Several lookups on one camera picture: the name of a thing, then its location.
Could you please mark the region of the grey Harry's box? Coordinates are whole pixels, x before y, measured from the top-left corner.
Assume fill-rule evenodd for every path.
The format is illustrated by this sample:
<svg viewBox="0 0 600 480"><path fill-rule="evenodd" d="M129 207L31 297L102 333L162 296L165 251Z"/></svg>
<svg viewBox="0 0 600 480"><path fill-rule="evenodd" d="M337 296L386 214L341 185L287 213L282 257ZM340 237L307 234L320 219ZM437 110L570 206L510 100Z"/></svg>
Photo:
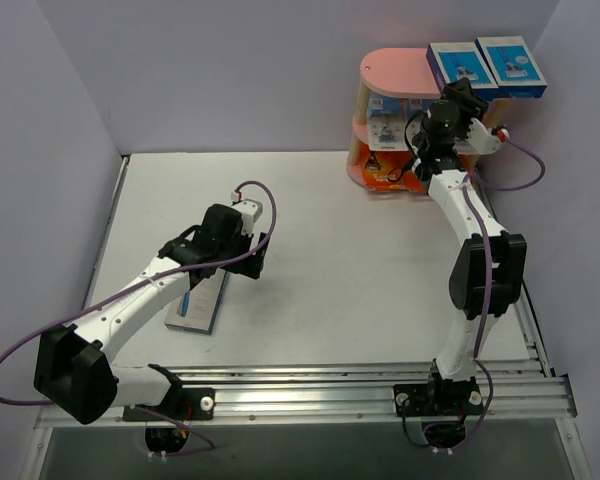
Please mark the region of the grey Harry's box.
<svg viewBox="0 0 600 480"><path fill-rule="evenodd" d="M430 43L426 60L440 92L447 84L467 79L473 91L483 100L497 98L498 85L474 43Z"/></svg>
<svg viewBox="0 0 600 480"><path fill-rule="evenodd" d="M173 330L211 335L229 278L228 272L218 271L194 290L174 300L169 306L164 325Z"/></svg>

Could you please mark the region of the blue razor blister pack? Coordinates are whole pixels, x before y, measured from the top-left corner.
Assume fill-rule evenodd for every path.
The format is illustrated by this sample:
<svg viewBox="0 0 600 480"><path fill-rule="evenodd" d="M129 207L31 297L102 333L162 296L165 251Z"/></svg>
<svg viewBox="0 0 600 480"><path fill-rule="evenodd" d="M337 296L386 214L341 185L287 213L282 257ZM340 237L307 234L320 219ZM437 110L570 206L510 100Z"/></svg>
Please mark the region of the blue razor blister pack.
<svg viewBox="0 0 600 480"><path fill-rule="evenodd" d="M407 101L406 119L411 119L420 111L426 111L433 102L434 99L409 99Z"/></svg>

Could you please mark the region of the orange Gillette box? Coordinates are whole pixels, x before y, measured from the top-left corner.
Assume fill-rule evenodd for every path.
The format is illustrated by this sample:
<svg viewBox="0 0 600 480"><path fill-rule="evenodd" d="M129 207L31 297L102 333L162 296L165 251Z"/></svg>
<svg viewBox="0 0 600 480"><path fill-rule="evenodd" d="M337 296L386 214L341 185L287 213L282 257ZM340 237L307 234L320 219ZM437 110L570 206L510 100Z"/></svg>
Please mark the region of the orange Gillette box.
<svg viewBox="0 0 600 480"><path fill-rule="evenodd" d="M404 181L405 189L410 193L425 194L426 188L416 177L408 177Z"/></svg>
<svg viewBox="0 0 600 480"><path fill-rule="evenodd" d="M407 151L372 151L361 144L358 171L363 187L373 192L406 191L406 175L401 171L410 159Z"/></svg>

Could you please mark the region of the white blue Harry's box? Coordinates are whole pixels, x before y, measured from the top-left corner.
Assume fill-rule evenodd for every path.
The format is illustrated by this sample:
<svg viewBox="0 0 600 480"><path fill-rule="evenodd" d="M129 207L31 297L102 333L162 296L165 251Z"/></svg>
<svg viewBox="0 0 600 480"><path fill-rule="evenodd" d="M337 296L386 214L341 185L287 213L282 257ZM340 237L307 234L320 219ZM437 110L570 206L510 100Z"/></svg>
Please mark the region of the white blue Harry's box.
<svg viewBox="0 0 600 480"><path fill-rule="evenodd" d="M478 37L475 44L497 84L497 98L541 98L547 88L522 36Z"/></svg>

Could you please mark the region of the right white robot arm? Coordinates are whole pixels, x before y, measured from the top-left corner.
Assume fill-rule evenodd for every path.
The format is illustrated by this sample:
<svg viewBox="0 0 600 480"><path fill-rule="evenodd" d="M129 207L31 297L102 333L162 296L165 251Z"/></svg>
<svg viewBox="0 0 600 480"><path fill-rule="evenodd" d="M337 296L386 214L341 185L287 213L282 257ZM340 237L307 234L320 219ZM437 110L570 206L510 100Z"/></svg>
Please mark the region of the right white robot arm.
<svg viewBox="0 0 600 480"><path fill-rule="evenodd" d="M414 157L409 168L443 211L460 244L448 281L458 316L423 390L427 406L439 413L478 393L475 360L522 287L526 241L491 217L456 150L463 141L477 154L489 155L506 141L503 131L483 124L487 110L468 79L451 82L421 113L410 141Z"/></svg>

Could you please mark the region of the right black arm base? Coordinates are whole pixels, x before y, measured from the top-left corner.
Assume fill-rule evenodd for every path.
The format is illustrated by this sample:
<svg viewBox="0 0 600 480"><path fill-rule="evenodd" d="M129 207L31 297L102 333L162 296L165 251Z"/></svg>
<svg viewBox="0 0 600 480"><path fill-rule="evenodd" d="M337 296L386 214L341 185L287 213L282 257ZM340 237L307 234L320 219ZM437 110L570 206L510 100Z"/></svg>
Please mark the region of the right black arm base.
<svg viewBox="0 0 600 480"><path fill-rule="evenodd" d="M406 439L415 447L434 453L451 454L467 438L467 420L479 418L485 410L479 387L435 387L427 384L394 384L395 414Z"/></svg>

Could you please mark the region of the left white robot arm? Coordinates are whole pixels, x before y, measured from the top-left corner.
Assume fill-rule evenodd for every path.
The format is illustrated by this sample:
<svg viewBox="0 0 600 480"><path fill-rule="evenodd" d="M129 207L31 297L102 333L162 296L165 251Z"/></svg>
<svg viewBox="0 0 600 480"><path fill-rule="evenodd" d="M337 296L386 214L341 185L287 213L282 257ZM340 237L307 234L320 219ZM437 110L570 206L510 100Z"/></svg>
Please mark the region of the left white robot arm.
<svg viewBox="0 0 600 480"><path fill-rule="evenodd" d="M40 337L35 389L88 425L109 408L146 407L159 419L184 406L178 376L158 364L117 366L122 347L157 313L223 269L252 279L263 251L250 250L263 206L243 200L214 204L203 221L168 241L149 265L107 305Z"/></svg>

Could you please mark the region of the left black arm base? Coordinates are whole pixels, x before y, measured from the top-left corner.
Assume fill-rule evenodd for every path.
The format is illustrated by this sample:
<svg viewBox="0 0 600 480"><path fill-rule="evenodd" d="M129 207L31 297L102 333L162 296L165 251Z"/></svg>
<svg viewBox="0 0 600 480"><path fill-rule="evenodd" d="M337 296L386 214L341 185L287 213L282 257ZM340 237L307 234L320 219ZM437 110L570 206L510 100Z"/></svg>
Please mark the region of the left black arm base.
<svg viewBox="0 0 600 480"><path fill-rule="evenodd" d="M146 426L139 440L140 448L149 458L166 461L216 449L213 440L192 426L193 422L212 420L215 405L213 388L183 388L178 393L168 394L158 406L126 406L122 419L125 422L166 422L167 427Z"/></svg>

